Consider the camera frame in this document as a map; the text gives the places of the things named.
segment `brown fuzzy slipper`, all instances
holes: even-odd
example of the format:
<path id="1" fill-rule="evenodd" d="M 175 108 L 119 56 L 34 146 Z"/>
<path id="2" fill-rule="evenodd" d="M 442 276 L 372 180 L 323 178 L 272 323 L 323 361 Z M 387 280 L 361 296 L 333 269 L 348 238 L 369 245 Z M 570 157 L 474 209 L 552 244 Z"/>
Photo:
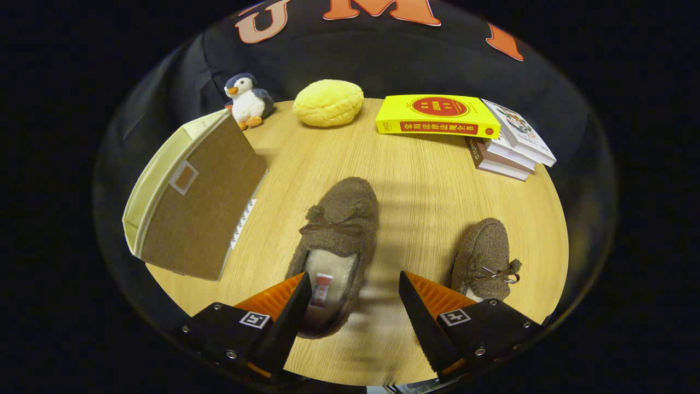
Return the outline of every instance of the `brown fuzzy slipper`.
<path id="1" fill-rule="evenodd" d="M 509 284 L 520 280 L 520 261 L 508 263 L 508 233 L 499 220 L 480 221 L 459 246 L 452 266 L 452 289 L 482 301 L 504 299 L 510 294 Z"/>
<path id="2" fill-rule="evenodd" d="M 286 275 L 306 271 L 311 278 L 300 337 L 326 337 L 347 321 L 375 251 L 378 209 L 370 184 L 355 177 L 336 183 L 309 209 Z"/>

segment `wooden tabletop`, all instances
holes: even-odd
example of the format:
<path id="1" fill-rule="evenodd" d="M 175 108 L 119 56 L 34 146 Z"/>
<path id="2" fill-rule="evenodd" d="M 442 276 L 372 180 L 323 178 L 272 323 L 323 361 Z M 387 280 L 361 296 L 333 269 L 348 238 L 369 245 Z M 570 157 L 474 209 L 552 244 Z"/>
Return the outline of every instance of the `wooden tabletop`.
<path id="1" fill-rule="evenodd" d="M 352 385 L 406 384 L 435 378 L 398 295 L 401 270 L 449 287 L 449 270 L 466 229 L 487 217 L 508 232 L 510 258 L 523 266 L 506 302 L 536 322 L 556 306 L 568 267 L 566 223 L 546 169 L 526 182 L 479 171 L 463 137 L 381 135 L 380 99 L 365 99 L 345 126 L 314 128 L 292 102 L 245 135 L 269 174 L 219 282 L 147 264 L 186 312 L 212 302 L 233 305 L 281 282 L 307 209 L 345 177 L 365 178 L 379 200 L 377 250 L 348 322 L 324 339 L 297 338 L 285 369 Z"/>

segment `brown book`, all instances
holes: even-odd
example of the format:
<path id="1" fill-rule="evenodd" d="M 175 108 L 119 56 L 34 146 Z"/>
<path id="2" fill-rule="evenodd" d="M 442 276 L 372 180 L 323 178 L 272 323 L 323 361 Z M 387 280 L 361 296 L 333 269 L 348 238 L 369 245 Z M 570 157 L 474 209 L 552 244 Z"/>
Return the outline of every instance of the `brown book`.
<path id="1" fill-rule="evenodd" d="M 469 148 L 472 159 L 474 159 L 474 165 L 479 170 L 506 175 L 521 181 L 527 179 L 528 175 L 535 173 L 534 170 L 522 164 L 487 151 L 481 138 L 466 137 L 466 140 L 467 148 Z"/>
<path id="2" fill-rule="evenodd" d="M 122 222 L 132 254 L 173 272 L 218 280 L 266 172 L 230 111 L 181 126 L 129 197 Z"/>

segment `red circle emblem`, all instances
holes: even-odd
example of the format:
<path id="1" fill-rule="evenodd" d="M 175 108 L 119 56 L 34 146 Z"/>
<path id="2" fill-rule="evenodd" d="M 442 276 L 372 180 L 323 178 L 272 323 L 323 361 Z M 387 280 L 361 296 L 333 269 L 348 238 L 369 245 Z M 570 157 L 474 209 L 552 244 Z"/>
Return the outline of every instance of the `red circle emblem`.
<path id="1" fill-rule="evenodd" d="M 469 107 L 463 102 L 447 97 L 419 98 L 411 103 L 411 107 L 430 116 L 459 116 L 469 112 Z"/>

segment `penguin plush toy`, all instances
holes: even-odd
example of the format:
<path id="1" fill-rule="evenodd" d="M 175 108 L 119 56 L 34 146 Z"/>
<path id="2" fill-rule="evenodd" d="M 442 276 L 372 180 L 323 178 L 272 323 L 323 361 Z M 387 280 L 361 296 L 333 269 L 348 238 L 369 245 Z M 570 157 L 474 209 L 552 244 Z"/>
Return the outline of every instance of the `penguin plush toy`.
<path id="1" fill-rule="evenodd" d="M 224 93 L 232 99 L 226 104 L 241 130 L 256 127 L 263 118 L 272 113 L 274 100 L 264 90 L 256 88 L 258 80 L 250 73 L 244 72 L 232 76 L 223 88 Z"/>

